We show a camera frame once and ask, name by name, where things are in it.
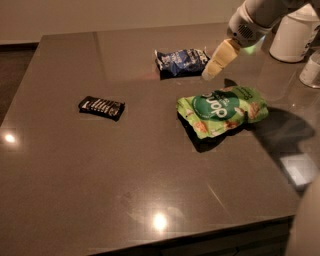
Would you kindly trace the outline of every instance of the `blue snack bag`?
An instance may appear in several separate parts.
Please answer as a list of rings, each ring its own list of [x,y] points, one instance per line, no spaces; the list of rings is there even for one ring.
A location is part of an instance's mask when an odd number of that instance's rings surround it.
[[[200,76],[210,58],[198,49],[161,53],[155,50],[160,79]]]

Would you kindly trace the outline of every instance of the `table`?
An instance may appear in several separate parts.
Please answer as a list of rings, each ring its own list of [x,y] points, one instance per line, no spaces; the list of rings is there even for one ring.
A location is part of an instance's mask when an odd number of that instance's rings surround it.
[[[280,158],[302,154],[320,166],[319,91],[299,81],[305,63],[270,57],[267,37],[213,81],[159,79],[155,49],[212,53],[225,29],[41,39],[0,129],[4,255],[86,255],[295,214],[300,194]],[[199,153],[176,101],[230,83],[260,90],[270,116]],[[88,95],[125,102],[120,120],[79,113]]]

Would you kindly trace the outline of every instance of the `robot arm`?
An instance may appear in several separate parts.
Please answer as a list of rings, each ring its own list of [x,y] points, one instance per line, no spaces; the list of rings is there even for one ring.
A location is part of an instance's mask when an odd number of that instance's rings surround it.
[[[229,21],[228,37],[241,48],[252,46],[283,16],[307,3],[304,0],[246,0]]]
[[[310,3],[320,17],[320,0],[245,0],[229,21],[227,34],[202,72],[213,79],[239,54],[240,48],[255,45],[281,18]]]

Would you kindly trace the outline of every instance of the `wall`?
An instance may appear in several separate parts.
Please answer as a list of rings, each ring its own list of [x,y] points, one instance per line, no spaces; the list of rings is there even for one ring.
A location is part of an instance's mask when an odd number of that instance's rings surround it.
[[[42,35],[227,22],[242,0],[1,0],[0,44]]]

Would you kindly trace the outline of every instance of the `candy wrapper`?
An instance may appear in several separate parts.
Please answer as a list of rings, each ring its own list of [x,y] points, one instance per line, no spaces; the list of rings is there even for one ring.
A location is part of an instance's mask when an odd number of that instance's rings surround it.
[[[177,111],[199,139],[215,138],[244,123],[259,122],[268,116],[266,101],[259,92],[242,86],[180,98]]]
[[[197,49],[180,50],[172,53],[155,51],[160,79],[200,76],[210,60],[204,51]]]

